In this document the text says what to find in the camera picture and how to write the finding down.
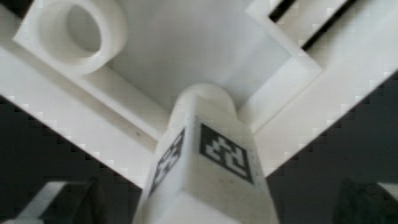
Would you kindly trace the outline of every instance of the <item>white panel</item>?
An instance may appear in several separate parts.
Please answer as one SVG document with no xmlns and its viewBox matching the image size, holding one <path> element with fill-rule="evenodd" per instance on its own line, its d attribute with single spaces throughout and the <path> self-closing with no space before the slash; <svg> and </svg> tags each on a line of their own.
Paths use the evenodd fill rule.
<svg viewBox="0 0 398 224">
<path fill-rule="evenodd" d="M 18 24 L 0 7 L 0 94 L 143 186 L 155 140 L 13 43 Z"/>
<path fill-rule="evenodd" d="M 256 135 L 265 175 L 306 147 L 398 69 L 397 21 L 395 1 L 363 1 L 313 47 L 311 54 L 326 70 Z"/>
</svg>

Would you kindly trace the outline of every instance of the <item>white pillar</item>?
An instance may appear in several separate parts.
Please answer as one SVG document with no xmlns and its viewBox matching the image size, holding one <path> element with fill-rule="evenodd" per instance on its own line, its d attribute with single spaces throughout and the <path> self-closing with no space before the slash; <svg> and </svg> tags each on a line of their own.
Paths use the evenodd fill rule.
<svg viewBox="0 0 398 224">
<path fill-rule="evenodd" d="M 157 147 L 135 224 L 278 223 L 253 132 L 224 90 L 180 95 Z"/>
</svg>

